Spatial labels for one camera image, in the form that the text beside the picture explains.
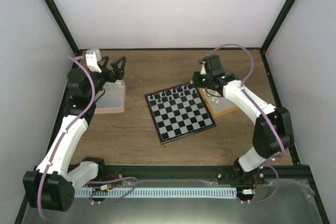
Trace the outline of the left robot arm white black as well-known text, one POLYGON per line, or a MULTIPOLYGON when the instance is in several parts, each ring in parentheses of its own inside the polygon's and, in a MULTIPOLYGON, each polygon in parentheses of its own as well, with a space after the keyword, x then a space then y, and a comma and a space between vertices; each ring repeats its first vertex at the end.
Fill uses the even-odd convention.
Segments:
POLYGON ((105 162, 101 158, 86 157, 69 170, 69 163, 79 140, 87 130, 96 110, 95 96, 106 83, 122 80, 126 58, 121 57, 107 67, 109 57, 98 70, 91 65, 77 65, 67 75, 67 89, 70 94, 57 136, 43 161, 34 171, 27 171, 23 177, 28 203, 39 211, 44 209, 67 211, 72 205, 75 192, 86 184, 102 184, 107 178, 105 162))

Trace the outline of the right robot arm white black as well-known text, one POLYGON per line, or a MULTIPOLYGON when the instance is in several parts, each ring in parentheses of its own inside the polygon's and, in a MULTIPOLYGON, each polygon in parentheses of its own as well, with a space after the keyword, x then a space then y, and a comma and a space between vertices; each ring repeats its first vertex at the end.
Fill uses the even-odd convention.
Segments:
POLYGON ((234 161, 233 177, 244 184, 263 163, 284 156, 286 149, 293 146, 290 112, 267 103, 233 73, 226 73, 218 55, 204 57, 200 65, 201 70, 193 74, 193 85, 216 91, 241 109, 254 124, 252 147, 234 161))

